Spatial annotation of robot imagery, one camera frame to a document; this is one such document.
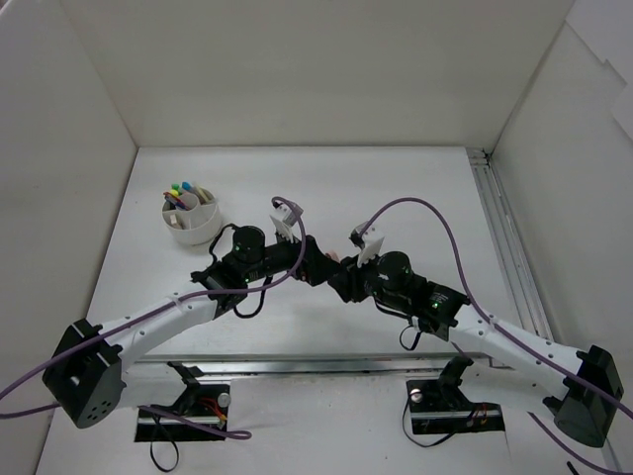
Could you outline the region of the beige yellow pen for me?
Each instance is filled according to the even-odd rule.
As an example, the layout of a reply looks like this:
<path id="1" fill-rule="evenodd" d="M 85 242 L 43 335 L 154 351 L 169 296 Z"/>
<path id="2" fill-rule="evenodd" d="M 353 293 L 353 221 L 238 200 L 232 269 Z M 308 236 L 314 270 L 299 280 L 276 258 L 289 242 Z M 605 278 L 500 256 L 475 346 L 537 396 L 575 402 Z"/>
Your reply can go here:
<path id="1" fill-rule="evenodd" d="M 200 197 L 204 200 L 205 203 L 211 201 L 211 198 L 207 195 L 204 189 L 198 185 L 194 185 L 195 190 L 198 192 Z"/>

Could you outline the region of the red gel pen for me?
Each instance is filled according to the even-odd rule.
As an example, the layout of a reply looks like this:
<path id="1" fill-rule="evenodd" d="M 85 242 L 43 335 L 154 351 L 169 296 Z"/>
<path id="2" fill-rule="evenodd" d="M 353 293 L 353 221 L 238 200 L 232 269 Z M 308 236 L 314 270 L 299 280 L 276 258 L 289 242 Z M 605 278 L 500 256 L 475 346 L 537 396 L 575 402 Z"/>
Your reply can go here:
<path id="1" fill-rule="evenodd" d="M 187 205 L 182 200 L 180 200 L 178 197 L 175 197 L 173 195 L 169 195 L 168 198 L 174 203 L 174 205 L 176 207 L 179 207 L 180 209 L 183 209 L 183 210 L 188 210 Z"/>

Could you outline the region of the blue gel pen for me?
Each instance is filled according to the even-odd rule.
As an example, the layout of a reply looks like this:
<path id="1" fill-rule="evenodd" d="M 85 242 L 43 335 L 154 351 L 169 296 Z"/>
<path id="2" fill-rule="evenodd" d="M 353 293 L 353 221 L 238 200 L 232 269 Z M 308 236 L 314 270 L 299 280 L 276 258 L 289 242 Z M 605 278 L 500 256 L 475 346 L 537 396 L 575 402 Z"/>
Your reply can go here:
<path id="1" fill-rule="evenodd" d="M 173 206 L 178 206 L 180 204 L 180 201 L 169 193 L 164 194 L 164 199 L 171 203 Z"/>

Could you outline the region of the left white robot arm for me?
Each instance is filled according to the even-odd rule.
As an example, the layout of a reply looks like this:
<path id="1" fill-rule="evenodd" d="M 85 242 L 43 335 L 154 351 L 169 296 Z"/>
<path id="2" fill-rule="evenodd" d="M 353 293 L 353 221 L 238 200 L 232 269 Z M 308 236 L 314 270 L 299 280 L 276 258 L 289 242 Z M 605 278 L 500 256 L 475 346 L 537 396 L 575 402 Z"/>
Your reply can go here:
<path id="1" fill-rule="evenodd" d="M 184 331 L 231 312 L 260 282 L 271 288 L 276 274 L 316 287 L 338 262 L 314 237 L 268 245 L 256 227 L 236 227 L 229 253 L 194 271 L 187 285 L 148 310 L 92 325 L 79 320 L 63 333 L 43 382 L 77 428 L 90 428 L 111 414 L 131 389 L 124 373 L 141 357 Z"/>

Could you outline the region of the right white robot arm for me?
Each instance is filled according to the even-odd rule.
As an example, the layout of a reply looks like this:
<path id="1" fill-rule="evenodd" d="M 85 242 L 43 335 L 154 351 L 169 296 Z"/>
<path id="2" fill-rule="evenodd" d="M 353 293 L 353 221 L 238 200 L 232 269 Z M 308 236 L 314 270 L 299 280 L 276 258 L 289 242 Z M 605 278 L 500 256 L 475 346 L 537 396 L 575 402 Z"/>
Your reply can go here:
<path id="1" fill-rule="evenodd" d="M 371 298 L 423 333 L 512 368 L 528 386 L 526 396 L 552 417 L 558 430 L 585 446 L 604 446 L 623 396 L 606 349 L 562 345 L 480 313 L 466 295 L 414 273 L 400 251 L 364 264 L 346 257 L 327 283 L 345 303 Z"/>

